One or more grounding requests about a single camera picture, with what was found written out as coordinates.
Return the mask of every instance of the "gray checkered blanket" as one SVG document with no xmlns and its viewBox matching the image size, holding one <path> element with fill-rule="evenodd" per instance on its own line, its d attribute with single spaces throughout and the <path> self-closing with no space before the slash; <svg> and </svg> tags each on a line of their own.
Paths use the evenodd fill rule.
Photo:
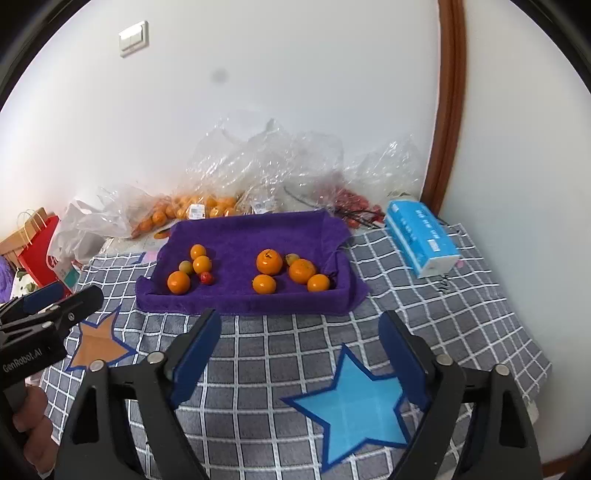
<svg viewBox="0 0 591 480">
<path fill-rule="evenodd" d="M 510 310 L 500 285 L 461 225 L 447 228 L 462 255 L 449 275 L 417 279 L 383 230 L 352 237 L 346 251 L 367 282 L 368 298 L 348 316 L 264 315 L 223 317 L 222 335 L 192 398 L 177 416 L 197 457 L 212 480 L 384 479 L 402 455 L 399 449 L 365 446 L 340 465 L 320 474 L 322 429 L 288 407 L 282 397 L 330 384 L 342 343 L 374 374 L 392 372 L 378 339 L 378 317 L 394 309 L 412 333 L 433 351 L 459 364 L 490 369 L 504 363 L 526 402 L 532 401 L 551 365 Z M 115 335 L 137 350 L 119 364 L 135 363 L 166 350 L 194 317 L 142 312 L 135 306 L 135 280 L 150 276 L 154 263 L 142 254 L 95 257 L 80 276 L 78 289 L 95 284 L 105 295 L 97 322 L 121 306 Z M 54 437 L 61 438 L 82 379 L 66 372 L 78 341 L 66 340 L 69 357 L 44 373 Z M 137 402 L 128 401 L 132 433 L 144 471 L 159 478 L 142 428 Z M 411 434 L 420 421 L 412 405 L 402 408 Z M 463 406 L 441 472 L 459 458 L 471 411 Z"/>
</svg>

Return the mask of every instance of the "finger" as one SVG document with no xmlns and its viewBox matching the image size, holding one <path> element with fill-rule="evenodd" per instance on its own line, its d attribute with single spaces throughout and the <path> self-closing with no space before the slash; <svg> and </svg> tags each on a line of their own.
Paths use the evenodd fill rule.
<svg viewBox="0 0 591 480">
<path fill-rule="evenodd" d="M 47 417 L 43 417 L 39 425 L 32 429 L 25 448 L 22 450 L 29 463 L 35 465 L 41 459 L 50 442 L 52 442 L 51 432 L 53 432 L 53 425 Z"/>
<path fill-rule="evenodd" d="M 41 458 L 34 464 L 37 471 L 41 474 L 49 472 L 56 465 L 57 445 L 51 439 L 49 445 L 41 455 Z"/>
<path fill-rule="evenodd" d="M 14 414 L 12 422 L 19 432 L 35 428 L 45 416 L 47 395 L 39 387 L 29 385 L 27 397 L 21 409 Z"/>
</svg>

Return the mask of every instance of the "red cherry tomato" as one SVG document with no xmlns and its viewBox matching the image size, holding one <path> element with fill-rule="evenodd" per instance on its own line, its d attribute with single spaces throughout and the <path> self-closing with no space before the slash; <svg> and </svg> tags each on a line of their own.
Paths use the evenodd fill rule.
<svg viewBox="0 0 591 480">
<path fill-rule="evenodd" d="M 210 272 L 203 272 L 203 273 L 201 273 L 199 275 L 199 280 L 204 285 L 211 285 L 215 281 L 215 279 L 213 278 L 213 275 L 211 275 Z"/>
</svg>

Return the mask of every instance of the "purple cloth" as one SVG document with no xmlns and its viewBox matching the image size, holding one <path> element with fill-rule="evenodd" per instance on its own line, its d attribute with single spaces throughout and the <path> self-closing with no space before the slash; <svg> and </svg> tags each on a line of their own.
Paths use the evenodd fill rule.
<svg viewBox="0 0 591 480">
<path fill-rule="evenodd" d="M 10 300 L 13 282 L 14 272 L 8 260 L 0 255 L 0 303 L 6 303 Z"/>
<path fill-rule="evenodd" d="M 145 312 L 189 315 L 214 308 L 223 314 L 324 313 L 346 315 L 365 298 L 367 286 L 354 275 L 339 246 L 349 238 L 345 223 L 325 211 L 268 213 L 179 222 L 158 253 L 150 279 L 140 277 L 135 286 L 138 307 Z M 214 285 L 199 284 L 191 276 L 185 295 L 172 295 L 168 276 L 182 260 L 190 260 L 194 244 L 202 244 L 212 259 Z M 277 291 L 259 295 L 252 279 L 259 274 L 256 256 L 267 248 L 280 255 L 295 253 L 310 260 L 319 273 L 335 275 L 336 287 L 308 292 L 291 281 L 284 268 L 275 276 Z"/>
</svg>

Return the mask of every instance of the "plastic bag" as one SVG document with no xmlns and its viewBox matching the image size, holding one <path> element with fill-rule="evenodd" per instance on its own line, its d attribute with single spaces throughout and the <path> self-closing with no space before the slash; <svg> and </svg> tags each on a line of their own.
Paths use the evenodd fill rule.
<svg viewBox="0 0 591 480">
<path fill-rule="evenodd" d="M 173 200 L 180 218 L 191 218 L 191 208 L 199 215 L 193 218 L 224 215 L 217 208 L 224 198 L 235 201 L 226 210 L 232 215 L 326 208 L 347 218 L 352 211 L 361 223 L 371 223 L 383 220 L 390 198 L 420 194 L 424 162 L 410 138 L 345 161 L 337 137 L 293 136 L 273 119 L 249 138 L 235 134 L 252 123 L 248 115 L 240 122 L 226 119 L 198 143 Z"/>
<path fill-rule="evenodd" d="M 101 189 L 98 198 L 101 208 L 79 200 L 68 205 L 51 237 L 49 256 L 85 264 L 98 253 L 106 238 L 134 238 L 170 220 L 166 213 L 169 198 L 154 197 L 136 187 Z"/>
<path fill-rule="evenodd" d="M 106 239 L 78 227 L 84 216 L 92 212 L 96 213 L 97 210 L 83 202 L 74 201 L 69 204 L 51 237 L 47 255 L 57 262 L 76 260 L 83 265 L 87 264 L 100 251 Z"/>
<path fill-rule="evenodd" d="M 173 199 L 183 210 L 179 218 L 244 215 L 258 210 L 257 203 L 278 210 L 275 196 L 291 171 L 292 137 L 273 120 L 247 140 L 229 125 L 221 122 L 198 143 Z"/>
<path fill-rule="evenodd" d="M 425 162 L 411 137 L 392 141 L 380 149 L 358 157 L 344 169 L 345 188 L 363 195 L 374 205 L 385 207 L 401 195 L 418 198 Z"/>
</svg>

